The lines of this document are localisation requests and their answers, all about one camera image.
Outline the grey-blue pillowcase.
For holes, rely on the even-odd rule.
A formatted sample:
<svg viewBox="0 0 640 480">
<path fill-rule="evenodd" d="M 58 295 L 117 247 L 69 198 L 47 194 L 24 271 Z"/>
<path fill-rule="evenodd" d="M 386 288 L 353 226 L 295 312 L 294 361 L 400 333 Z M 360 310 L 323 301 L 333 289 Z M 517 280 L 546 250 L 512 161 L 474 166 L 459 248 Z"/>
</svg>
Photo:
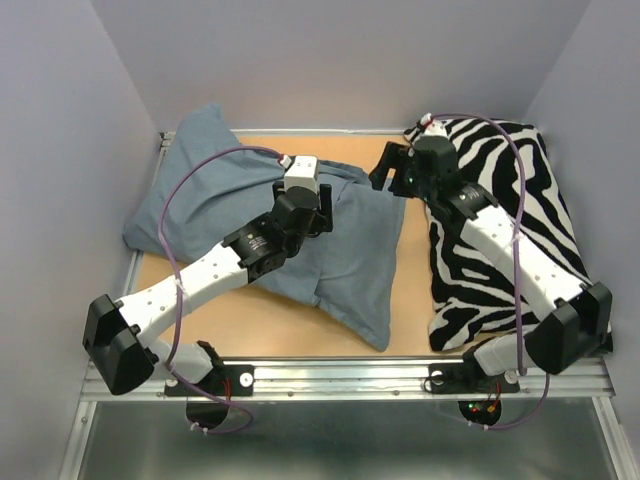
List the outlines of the grey-blue pillowcase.
<svg viewBox="0 0 640 480">
<path fill-rule="evenodd" d="M 179 124 L 151 190 L 125 224 L 134 250 L 192 263 L 224 237 L 255 221 L 299 253 L 260 287 L 317 306 L 378 351 L 390 342 L 391 291 L 405 202 L 374 190 L 351 165 L 320 161 L 318 180 L 331 188 L 333 228 L 306 238 L 308 210 L 275 199 L 284 176 L 269 154 L 243 151 L 216 104 Z"/>
</svg>

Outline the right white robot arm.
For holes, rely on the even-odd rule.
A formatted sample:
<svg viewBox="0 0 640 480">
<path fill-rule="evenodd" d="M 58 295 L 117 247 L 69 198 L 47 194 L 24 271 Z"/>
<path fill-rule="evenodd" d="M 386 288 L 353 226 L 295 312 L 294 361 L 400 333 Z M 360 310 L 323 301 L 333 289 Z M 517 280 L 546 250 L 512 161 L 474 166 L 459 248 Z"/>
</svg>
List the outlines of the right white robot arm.
<svg viewBox="0 0 640 480">
<path fill-rule="evenodd" d="M 587 284 L 522 234 L 497 199 L 463 178 L 454 145 L 426 136 L 412 145 L 389 142 L 369 174 L 376 190 L 424 201 L 444 230 L 482 254 L 514 286 L 538 324 L 518 327 L 478 347 L 460 366 L 463 384 L 482 390 L 497 375 L 538 367 L 558 375 L 608 341 L 612 293 Z"/>
</svg>

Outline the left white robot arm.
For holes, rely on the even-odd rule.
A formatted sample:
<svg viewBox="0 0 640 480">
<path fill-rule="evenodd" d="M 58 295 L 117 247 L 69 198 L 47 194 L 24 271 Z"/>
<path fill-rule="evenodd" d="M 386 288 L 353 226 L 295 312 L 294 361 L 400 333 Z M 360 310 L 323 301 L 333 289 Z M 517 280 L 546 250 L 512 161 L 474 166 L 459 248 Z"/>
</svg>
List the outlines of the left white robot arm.
<svg viewBox="0 0 640 480">
<path fill-rule="evenodd" d="M 332 188 L 274 185 L 274 206 L 227 235 L 200 259 L 144 291 L 91 301 L 82 344 L 113 395 L 129 393 L 160 370 L 180 374 L 199 393 L 222 382 L 221 361 L 205 341 L 173 348 L 167 329 L 214 298 L 254 282 L 296 256 L 308 237 L 333 228 Z"/>
</svg>

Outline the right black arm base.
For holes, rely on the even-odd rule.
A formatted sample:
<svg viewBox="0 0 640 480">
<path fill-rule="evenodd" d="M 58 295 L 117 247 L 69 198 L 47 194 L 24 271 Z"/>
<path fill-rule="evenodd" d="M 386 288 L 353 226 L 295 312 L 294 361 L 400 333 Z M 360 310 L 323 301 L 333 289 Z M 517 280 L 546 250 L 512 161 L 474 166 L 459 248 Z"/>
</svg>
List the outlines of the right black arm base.
<svg viewBox="0 0 640 480">
<path fill-rule="evenodd" d="M 487 376 L 466 363 L 430 364 L 422 390 L 436 396 L 455 396 L 462 418 L 471 425 L 494 429 L 501 418 L 502 397 L 521 391 L 516 374 Z"/>
</svg>

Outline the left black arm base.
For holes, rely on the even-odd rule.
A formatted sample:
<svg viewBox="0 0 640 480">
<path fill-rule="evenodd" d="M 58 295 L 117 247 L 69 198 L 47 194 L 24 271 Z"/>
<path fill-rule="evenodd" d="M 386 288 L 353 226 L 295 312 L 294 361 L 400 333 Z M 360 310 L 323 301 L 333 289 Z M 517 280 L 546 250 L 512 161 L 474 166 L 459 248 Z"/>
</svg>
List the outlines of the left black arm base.
<svg viewBox="0 0 640 480">
<path fill-rule="evenodd" d="M 186 401 L 185 416 L 192 431 L 206 436 L 238 433 L 254 421 L 240 404 L 254 393 L 255 368 L 249 364 L 215 367 L 199 383 L 198 391 L 178 380 L 166 381 L 163 394 Z"/>
</svg>

